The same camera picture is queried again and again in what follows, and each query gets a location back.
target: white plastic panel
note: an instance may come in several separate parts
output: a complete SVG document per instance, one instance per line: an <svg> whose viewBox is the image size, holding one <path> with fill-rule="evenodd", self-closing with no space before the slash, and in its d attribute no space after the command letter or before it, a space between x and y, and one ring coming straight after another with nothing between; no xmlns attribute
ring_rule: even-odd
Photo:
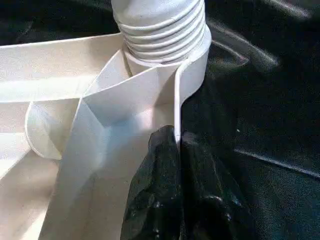
<svg viewBox="0 0 320 240"><path fill-rule="evenodd" d="M155 67L84 98L102 125L109 126L158 104L173 104L177 66Z"/></svg>
<svg viewBox="0 0 320 240"><path fill-rule="evenodd" d="M0 46L0 103L80 98L122 45L118 33Z"/></svg>
<svg viewBox="0 0 320 240"><path fill-rule="evenodd" d="M70 134L79 99L31 102L25 134L39 156L60 160Z"/></svg>
<svg viewBox="0 0 320 240"><path fill-rule="evenodd" d="M132 76L123 50L118 50L91 84L85 96L117 85Z"/></svg>
<svg viewBox="0 0 320 240"><path fill-rule="evenodd" d="M0 179L1 240L38 239L57 171L56 163L29 151Z"/></svg>
<svg viewBox="0 0 320 240"><path fill-rule="evenodd" d="M0 182L27 152L24 123L28 102L0 103Z"/></svg>
<svg viewBox="0 0 320 240"><path fill-rule="evenodd" d="M82 239L92 200L95 172L105 154L104 132L96 116L82 101L63 154L40 240Z"/></svg>

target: black background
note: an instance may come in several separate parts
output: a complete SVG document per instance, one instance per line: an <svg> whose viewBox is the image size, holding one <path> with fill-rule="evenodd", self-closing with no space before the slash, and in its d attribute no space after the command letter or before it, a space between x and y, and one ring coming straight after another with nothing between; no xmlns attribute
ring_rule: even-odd
<svg viewBox="0 0 320 240"><path fill-rule="evenodd" d="M320 2L207 0L203 86L182 131L218 154L258 239L320 239ZM117 33L110 0L3 0L0 45Z"/></svg>

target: white corrugated tube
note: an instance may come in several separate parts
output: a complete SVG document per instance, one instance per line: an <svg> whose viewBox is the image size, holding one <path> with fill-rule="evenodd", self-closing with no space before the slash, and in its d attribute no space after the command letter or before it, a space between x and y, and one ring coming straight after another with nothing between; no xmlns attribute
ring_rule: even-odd
<svg viewBox="0 0 320 240"><path fill-rule="evenodd" d="M131 54L144 62L183 61L205 36L204 0L112 0L112 8Z"/></svg>

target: black trash bag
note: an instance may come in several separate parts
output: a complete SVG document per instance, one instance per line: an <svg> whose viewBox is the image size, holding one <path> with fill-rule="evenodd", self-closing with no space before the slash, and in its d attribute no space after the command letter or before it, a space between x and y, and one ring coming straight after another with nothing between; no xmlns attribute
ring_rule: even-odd
<svg viewBox="0 0 320 240"><path fill-rule="evenodd" d="M239 186L212 147L192 133L183 134L181 165L187 238L255 239L252 217Z"/></svg>
<svg viewBox="0 0 320 240"><path fill-rule="evenodd" d="M133 177L121 240L177 240L182 220L181 166L174 127L154 132Z"/></svg>

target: white plastic part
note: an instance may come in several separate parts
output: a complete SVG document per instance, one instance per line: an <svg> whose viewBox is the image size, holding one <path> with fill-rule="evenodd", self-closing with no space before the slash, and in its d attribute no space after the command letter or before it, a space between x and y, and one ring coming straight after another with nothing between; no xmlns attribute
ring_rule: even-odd
<svg viewBox="0 0 320 240"><path fill-rule="evenodd" d="M133 27L168 25L185 15L199 0L112 0L113 16L119 23Z"/></svg>
<svg viewBox="0 0 320 240"><path fill-rule="evenodd" d="M0 239L38 239L59 168L52 158L79 98L122 45L119 33L0 46Z"/></svg>
<svg viewBox="0 0 320 240"><path fill-rule="evenodd" d="M132 11L137 0L123 3ZM179 144L211 43L203 0L152 11L149 25L118 15L124 36L0 47L0 239L41 228L40 240L119 239L150 134L174 125Z"/></svg>
<svg viewBox="0 0 320 240"><path fill-rule="evenodd" d="M113 73L126 54L111 58L77 109L40 240L120 239L130 182L150 134L174 124L179 143L181 105L203 82L210 43L206 28L197 53L182 65L132 58L134 70L124 65ZM124 79L130 72L136 74Z"/></svg>
<svg viewBox="0 0 320 240"><path fill-rule="evenodd" d="M80 98L121 34L0 46L0 103Z"/></svg>
<svg viewBox="0 0 320 240"><path fill-rule="evenodd" d="M62 158L79 99L31 102L25 116L25 134L42 158Z"/></svg>
<svg viewBox="0 0 320 240"><path fill-rule="evenodd" d="M179 62L204 38L204 0L113 0L112 7L125 43L141 61Z"/></svg>
<svg viewBox="0 0 320 240"><path fill-rule="evenodd" d="M36 155L24 132L29 102L0 103L0 239L35 240L58 165Z"/></svg>

